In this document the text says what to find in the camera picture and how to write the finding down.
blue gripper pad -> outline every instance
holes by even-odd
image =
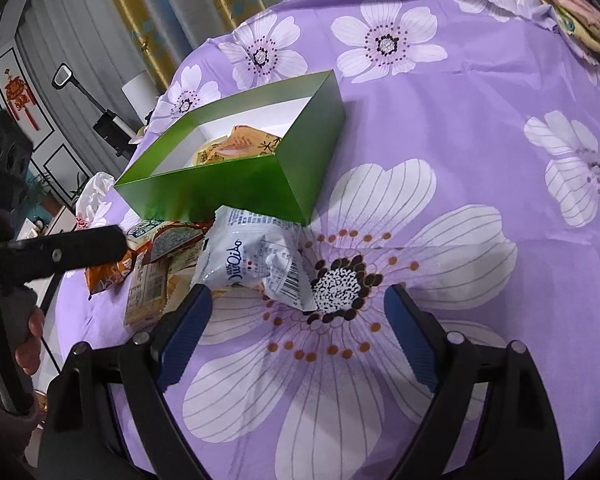
[[[154,328],[151,357],[157,364],[155,383],[161,393],[182,377],[212,309],[211,291],[204,285],[196,285],[178,309],[164,316]]]
[[[419,383],[431,393],[438,388],[436,355],[402,298],[390,286],[384,294],[384,314]]]

food packaging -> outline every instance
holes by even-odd
[[[209,154],[216,146],[219,146],[227,139],[227,136],[219,137],[219,139],[210,140],[209,142],[204,144],[199,150],[196,151],[195,155],[193,156],[193,160],[191,161],[191,165],[200,166],[208,162],[219,162],[220,160],[222,160],[220,156],[217,156],[216,158],[211,160],[209,159]]]
[[[216,145],[208,154],[208,161],[228,160],[241,156],[266,155],[276,151],[280,137],[250,126],[234,126],[227,140]]]
[[[134,251],[144,252],[142,249],[147,245],[163,225],[173,222],[163,222],[161,220],[144,220],[138,225],[133,226],[126,232],[126,243]]]
[[[200,240],[179,251],[171,259],[167,273],[167,304],[164,307],[164,313],[176,310],[191,290],[191,280],[196,272],[196,265],[202,254],[203,246],[204,240]]]
[[[125,253],[125,257],[118,263],[84,269],[84,275],[87,280],[87,289],[89,290],[89,298],[91,299],[93,294],[103,292],[112,286],[124,282],[134,266],[134,257],[134,252],[128,250]]]
[[[240,284],[304,312],[316,310],[298,253],[300,225],[221,206],[206,234],[192,284],[211,290]]]
[[[125,325],[133,330],[140,330],[157,321],[167,302],[166,279],[170,262],[163,259],[145,264],[145,255],[138,254],[126,300]]]
[[[145,263],[154,263],[161,258],[168,258],[175,251],[193,245],[204,238],[210,224],[170,222],[162,225],[154,233],[152,240],[146,245]]]

finger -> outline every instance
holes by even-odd
[[[30,337],[16,349],[16,362],[23,370],[33,369],[34,373],[40,366],[40,351],[42,342],[37,337]]]
[[[35,368],[23,368],[22,370],[27,375],[35,375],[36,372],[38,371],[38,368],[40,368],[40,363],[38,363]]]
[[[42,330],[45,327],[45,314],[38,308],[29,316],[29,330],[36,337],[42,337]]]

table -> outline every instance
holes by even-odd
[[[389,475],[430,402],[382,312],[392,283],[448,330],[525,342],[567,474],[591,452],[600,79],[554,25],[535,0],[287,0],[184,60],[139,153],[193,106],[305,72],[335,69],[347,110],[300,245],[317,317],[248,290],[217,300],[165,394],[213,478]],[[108,223],[130,214],[114,190],[105,201]],[[88,301],[84,277],[68,273],[62,353],[125,342],[127,292]],[[134,461],[150,468],[115,394]],[[479,385],[449,468],[468,452],[483,398]]]

green box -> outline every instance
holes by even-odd
[[[213,219],[221,205],[307,225],[344,123],[333,70],[253,88],[182,116],[116,190],[144,219]],[[274,153],[191,167],[209,140],[246,124],[283,139]]]

